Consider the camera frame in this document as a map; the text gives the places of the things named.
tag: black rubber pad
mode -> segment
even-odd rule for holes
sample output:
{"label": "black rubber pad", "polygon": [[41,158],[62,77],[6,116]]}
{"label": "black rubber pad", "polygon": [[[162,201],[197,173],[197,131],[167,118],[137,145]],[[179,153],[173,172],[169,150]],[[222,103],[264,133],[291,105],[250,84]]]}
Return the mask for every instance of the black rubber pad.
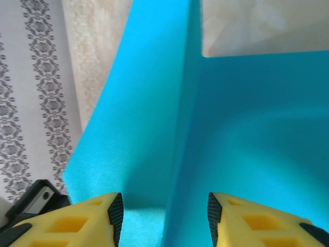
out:
{"label": "black rubber pad", "polygon": [[213,193],[209,193],[208,197],[208,221],[210,226],[210,233],[213,247],[217,246],[218,241],[218,223],[221,222],[223,207],[216,199]]}
{"label": "black rubber pad", "polygon": [[5,230],[0,234],[0,247],[9,247],[18,240],[24,233],[30,230],[32,224],[25,223]]}
{"label": "black rubber pad", "polygon": [[115,247],[118,247],[123,223],[123,202],[121,193],[115,197],[113,203],[108,208],[107,213],[109,221],[114,227],[114,245]]}
{"label": "black rubber pad", "polygon": [[307,223],[300,223],[299,225],[325,247],[329,247],[329,233],[327,233],[324,229]]}

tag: patterned wallpaper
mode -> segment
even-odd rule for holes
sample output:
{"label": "patterned wallpaper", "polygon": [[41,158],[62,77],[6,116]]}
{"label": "patterned wallpaper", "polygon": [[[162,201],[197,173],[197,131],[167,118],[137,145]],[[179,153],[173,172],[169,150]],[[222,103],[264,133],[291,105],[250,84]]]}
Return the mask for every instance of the patterned wallpaper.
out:
{"label": "patterned wallpaper", "polygon": [[61,2],[1,1],[0,33],[0,195],[36,179],[65,192],[81,127]]}

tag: grey floral pattern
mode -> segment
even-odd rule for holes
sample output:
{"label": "grey floral pattern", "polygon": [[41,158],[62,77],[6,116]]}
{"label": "grey floral pattern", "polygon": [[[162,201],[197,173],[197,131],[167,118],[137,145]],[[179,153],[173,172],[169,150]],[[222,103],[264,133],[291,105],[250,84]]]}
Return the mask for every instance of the grey floral pattern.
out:
{"label": "grey floral pattern", "polygon": [[20,136],[21,126],[12,97],[13,89],[8,76],[6,56],[3,54],[4,44],[0,42],[0,172],[5,175],[7,198],[10,202],[17,201],[32,183],[29,179],[29,164],[25,161],[25,145]]}
{"label": "grey floral pattern", "polygon": [[54,178],[59,191],[65,192],[61,178],[63,169],[71,155],[71,137],[69,135],[68,121],[65,117],[65,102],[59,65],[56,62],[56,46],[52,36],[51,17],[49,4],[44,0],[21,0],[25,9],[23,16],[26,18],[25,26],[29,31],[27,38],[32,52],[33,70],[35,79],[38,80],[37,88],[40,91],[40,106],[46,135],[48,137],[49,153],[52,155]]}

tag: blue foam sheet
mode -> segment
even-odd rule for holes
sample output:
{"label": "blue foam sheet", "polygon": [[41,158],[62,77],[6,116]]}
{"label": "blue foam sheet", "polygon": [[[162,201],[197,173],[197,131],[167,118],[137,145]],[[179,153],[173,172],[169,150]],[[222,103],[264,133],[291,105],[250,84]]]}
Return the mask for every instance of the blue foam sheet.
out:
{"label": "blue foam sheet", "polygon": [[211,246],[210,191],[328,230],[329,53],[201,59],[200,41],[198,1],[133,2],[72,202],[122,192],[121,247]]}

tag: yellow clamp jaw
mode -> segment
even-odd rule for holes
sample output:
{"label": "yellow clamp jaw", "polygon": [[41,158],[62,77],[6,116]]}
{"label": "yellow clamp jaw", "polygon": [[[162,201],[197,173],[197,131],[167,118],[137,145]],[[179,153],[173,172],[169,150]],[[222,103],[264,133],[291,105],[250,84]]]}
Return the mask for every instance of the yellow clamp jaw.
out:
{"label": "yellow clamp jaw", "polygon": [[123,221],[120,193],[108,193],[18,223],[0,247],[118,247]]}
{"label": "yellow clamp jaw", "polygon": [[224,193],[209,193],[214,247],[329,247],[329,234],[309,220]]}
{"label": "yellow clamp jaw", "polygon": [[[213,247],[329,247],[329,234],[307,220],[224,193],[209,193]],[[118,247],[120,193],[108,193],[18,223],[0,247]]]}

